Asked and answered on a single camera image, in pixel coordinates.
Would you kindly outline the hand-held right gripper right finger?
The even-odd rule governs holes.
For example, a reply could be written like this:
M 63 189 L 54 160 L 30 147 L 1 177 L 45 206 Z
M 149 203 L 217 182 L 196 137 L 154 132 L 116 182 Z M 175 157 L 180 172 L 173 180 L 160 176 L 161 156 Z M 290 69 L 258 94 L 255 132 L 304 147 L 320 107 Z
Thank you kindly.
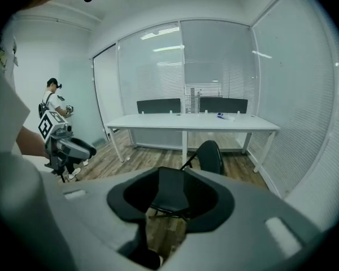
M 279 225 L 272 233 L 266 221 L 280 219 L 302 251 L 320 234 L 311 221 L 269 191 L 201 170 L 192 173 L 229 190 L 234 211 L 216 230 L 188 234 L 161 270 L 287 270 L 290 260 L 279 245 L 285 233 Z

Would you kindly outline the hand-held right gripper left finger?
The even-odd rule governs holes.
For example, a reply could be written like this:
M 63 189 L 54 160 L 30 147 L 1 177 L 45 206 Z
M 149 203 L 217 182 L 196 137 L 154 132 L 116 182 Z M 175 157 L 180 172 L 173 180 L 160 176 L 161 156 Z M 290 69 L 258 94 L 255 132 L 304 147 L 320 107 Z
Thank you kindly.
M 159 255 L 147 248 L 145 230 L 121 220 L 107 204 L 113 187 L 141 173 L 64 184 L 49 172 L 41 173 L 48 204 L 76 270 L 159 268 Z

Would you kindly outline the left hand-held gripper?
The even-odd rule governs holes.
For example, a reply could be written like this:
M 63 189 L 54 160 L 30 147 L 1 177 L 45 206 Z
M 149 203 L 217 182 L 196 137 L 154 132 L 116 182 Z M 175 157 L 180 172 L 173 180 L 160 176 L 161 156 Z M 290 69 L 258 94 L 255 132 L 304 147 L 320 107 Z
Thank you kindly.
M 51 168 L 61 177 L 62 181 L 69 181 L 64 173 L 68 158 L 89 159 L 96 155 L 97 149 L 72 136 L 72 127 L 56 111 L 47 110 L 42 115 L 38 129 L 45 144 L 45 151 L 49 156 L 49 163 L 45 166 Z

